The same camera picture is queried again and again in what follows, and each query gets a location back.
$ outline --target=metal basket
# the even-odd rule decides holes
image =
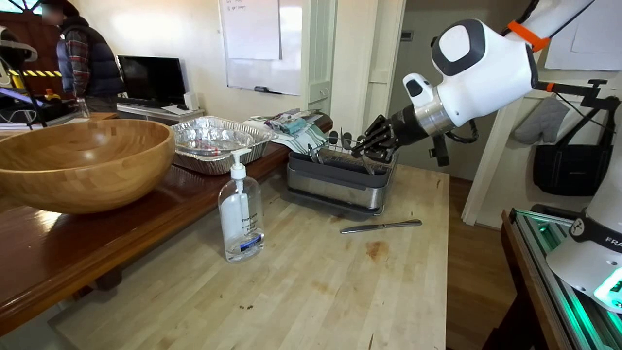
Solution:
[[[252,150],[242,156],[242,164],[252,164],[263,156],[265,144],[273,140],[269,130],[221,117],[199,117],[172,129],[176,134],[174,164],[203,175],[230,173],[232,152],[240,148]]]

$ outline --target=pump bottle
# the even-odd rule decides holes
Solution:
[[[240,162],[250,148],[234,152],[232,179],[219,193],[224,257],[246,261],[256,257],[265,243],[261,191],[248,167]]]

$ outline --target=wooden table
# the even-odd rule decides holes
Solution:
[[[252,164],[250,173],[263,179],[287,160],[285,152],[273,152]],[[0,210],[0,337],[215,210],[224,181],[172,167],[154,193],[121,210],[94,216]]]
[[[226,263],[213,212],[137,261],[116,298],[88,296],[57,329],[90,350],[446,348],[446,173],[394,173],[374,222],[421,218],[419,228],[343,235],[362,222],[291,200],[283,173],[263,183],[263,204],[261,255]]]

